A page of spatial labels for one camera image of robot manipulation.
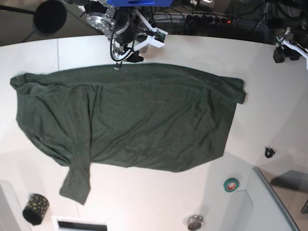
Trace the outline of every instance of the white table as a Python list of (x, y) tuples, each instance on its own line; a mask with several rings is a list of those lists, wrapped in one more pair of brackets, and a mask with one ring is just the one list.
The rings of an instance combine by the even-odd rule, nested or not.
[[(145, 62), (177, 64), (245, 81), (222, 158), (181, 173), (93, 164), (84, 206), (59, 195), (68, 172), (43, 155), (18, 128), (16, 92), (9, 80), (23, 73), (113, 64), (103, 36), (61, 38), (0, 47), (0, 180), (15, 188), (22, 206), (29, 193), (45, 195), (51, 208), (33, 231), (52, 231), (50, 215), (106, 222), (109, 231), (185, 231), (188, 216), (202, 214), (203, 230), (218, 231), (230, 195), (230, 177), (245, 189), (252, 166), (280, 175), (307, 170), (308, 71), (305, 60), (275, 64), (274, 46), (220, 38), (168, 36)], [(266, 159), (266, 146), (277, 154)]]

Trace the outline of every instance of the green tape roll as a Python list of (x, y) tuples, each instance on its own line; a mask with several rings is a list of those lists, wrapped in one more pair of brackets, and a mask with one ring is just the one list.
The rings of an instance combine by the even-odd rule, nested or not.
[(226, 192), (231, 193), (240, 186), (240, 182), (236, 178), (230, 178), (225, 181), (223, 187)]

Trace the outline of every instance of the dark green garment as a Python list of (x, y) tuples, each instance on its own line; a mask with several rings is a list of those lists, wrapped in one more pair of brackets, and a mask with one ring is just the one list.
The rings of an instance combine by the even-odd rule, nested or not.
[(70, 166), (60, 194), (84, 204), (90, 162), (180, 172), (223, 155), (243, 81), (165, 64), (114, 65), (11, 79), (17, 121)]

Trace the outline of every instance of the round metal object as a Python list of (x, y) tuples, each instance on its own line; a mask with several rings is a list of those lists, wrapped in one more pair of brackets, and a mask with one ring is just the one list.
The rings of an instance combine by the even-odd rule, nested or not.
[(94, 28), (99, 30), (107, 30), (110, 27), (110, 23), (104, 20), (104, 13), (90, 13), (87, 17), (87, 22)]
[(200, 215), (191, 216), (187, 221), (188, 230), (195, 231), (200, 229), (202, 227), (203, 221), (204, 218)]

